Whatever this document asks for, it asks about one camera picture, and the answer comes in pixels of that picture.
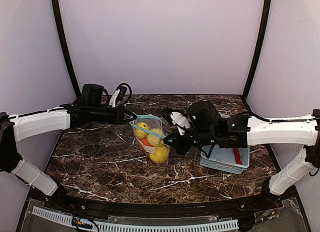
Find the orange fruit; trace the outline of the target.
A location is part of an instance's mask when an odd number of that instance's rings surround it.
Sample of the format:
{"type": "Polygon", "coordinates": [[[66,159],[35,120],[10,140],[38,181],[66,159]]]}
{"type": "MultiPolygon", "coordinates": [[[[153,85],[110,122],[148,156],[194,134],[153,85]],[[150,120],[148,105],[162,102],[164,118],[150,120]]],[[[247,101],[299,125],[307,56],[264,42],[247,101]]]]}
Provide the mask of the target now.
{"type": "Polygon", "coordinates": [[[141,142],[143,145],[145,145],[145,146],[152,147],[152,145],[148,142],[148,140],[147,140],[146,137],[145,137],[145,138],[142,138],[142,139],[140,140],[140,142],[141,142]]]}

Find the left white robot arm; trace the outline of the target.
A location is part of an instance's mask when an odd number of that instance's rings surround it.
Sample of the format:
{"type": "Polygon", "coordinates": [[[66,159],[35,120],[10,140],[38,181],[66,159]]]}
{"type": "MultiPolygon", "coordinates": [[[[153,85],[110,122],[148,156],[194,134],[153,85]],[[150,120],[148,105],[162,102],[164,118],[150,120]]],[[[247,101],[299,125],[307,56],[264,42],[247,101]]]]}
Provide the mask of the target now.
{"type": "Polygon", "coordinates": [[[17,142],[52,131],[78,128],[90,122],[124,125],[136,119],[136,115],[125,107],[132,96],[129,84],[119,84],[107,102],[102,103],[102,96],[106,93],[104,86],[85,84],[73,103],[22,115],[2,112],[0,170],[15,175],[49,197],[64,194],[65,188],[59,182],[18,153],[17,142]]]}

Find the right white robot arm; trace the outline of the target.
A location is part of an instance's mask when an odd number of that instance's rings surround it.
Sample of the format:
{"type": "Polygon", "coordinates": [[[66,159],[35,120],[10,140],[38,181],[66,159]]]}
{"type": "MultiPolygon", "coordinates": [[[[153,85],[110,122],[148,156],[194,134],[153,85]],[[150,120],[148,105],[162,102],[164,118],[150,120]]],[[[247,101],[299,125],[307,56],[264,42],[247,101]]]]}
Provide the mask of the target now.
{"type": "Polygon", "coordinates": [[[199,149],[247,148],[260,144],[301,144],[298,155],[277,174],[268,178],[263,190],[280,196],[311,171],[320,168],[320,111],[290,118],[262,118],[242,112],[223,118],[211,101],[191,104],[185,113],[164,108],[162,117],[177,130],[163,139],[177,154],[199,149]]]}

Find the round yellow lemon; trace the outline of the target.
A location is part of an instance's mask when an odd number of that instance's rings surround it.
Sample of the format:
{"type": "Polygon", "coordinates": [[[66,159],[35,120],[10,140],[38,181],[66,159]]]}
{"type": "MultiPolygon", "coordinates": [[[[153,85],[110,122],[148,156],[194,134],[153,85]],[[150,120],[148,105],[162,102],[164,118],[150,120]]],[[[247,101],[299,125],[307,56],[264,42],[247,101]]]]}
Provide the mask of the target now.
{"type": "Polygon", "coordinates": [[[150,153],[149,157],[154,163],[164,163],[169,158],[169,152],[166,146],[156,147],[155,153],[150,153]]]}

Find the clear zip bag blue zipper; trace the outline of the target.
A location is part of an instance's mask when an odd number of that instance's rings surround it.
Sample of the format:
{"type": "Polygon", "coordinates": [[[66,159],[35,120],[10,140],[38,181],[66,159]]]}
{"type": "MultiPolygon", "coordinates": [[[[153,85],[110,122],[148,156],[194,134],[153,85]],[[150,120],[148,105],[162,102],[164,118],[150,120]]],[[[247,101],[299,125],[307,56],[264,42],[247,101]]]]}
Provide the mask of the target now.
{"type": "Polygon", "coordinates": [[[167,164],[170,147],[164,143],[162,120],[154,115],[135,115],[131,121],[133,134],[139,147],[155,164],[167,164]]]}

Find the yellow mango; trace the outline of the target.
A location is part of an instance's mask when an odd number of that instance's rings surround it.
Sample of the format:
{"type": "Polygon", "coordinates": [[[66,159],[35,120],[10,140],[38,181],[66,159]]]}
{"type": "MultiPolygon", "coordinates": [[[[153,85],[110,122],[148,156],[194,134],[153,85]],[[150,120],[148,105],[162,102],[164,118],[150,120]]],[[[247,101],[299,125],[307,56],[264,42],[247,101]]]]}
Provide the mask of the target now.
{"type": "Polygon", "coordinates": [[[148,124],[146,124],[145,122],[139,122],[137,124],[138,128],[134,129],[134,134],[138,139],[143,139],[145,137],[147,137],[148,133],[145,132],[145,130],[149,130],[150,127],[148,124]]]}

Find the pale yellow potato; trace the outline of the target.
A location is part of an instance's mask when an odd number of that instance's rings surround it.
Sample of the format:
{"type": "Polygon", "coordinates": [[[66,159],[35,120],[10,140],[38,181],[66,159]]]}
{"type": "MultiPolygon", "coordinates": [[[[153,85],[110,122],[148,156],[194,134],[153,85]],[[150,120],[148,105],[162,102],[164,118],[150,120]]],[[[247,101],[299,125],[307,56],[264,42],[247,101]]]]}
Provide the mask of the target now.
{"type": "MultiPolygon", "coordinates": [[[[155,133],[157,135],[163,136],[163,132],[160,128],[153,128],[150,130],[152,133],[155,133]]],[[[163,139],[161,137],[155,136],[154,134],[149,133],[147,135],[147,140],[148,142],[153,146],[153,147],[161,147],[163,146],[163,139]]]]}

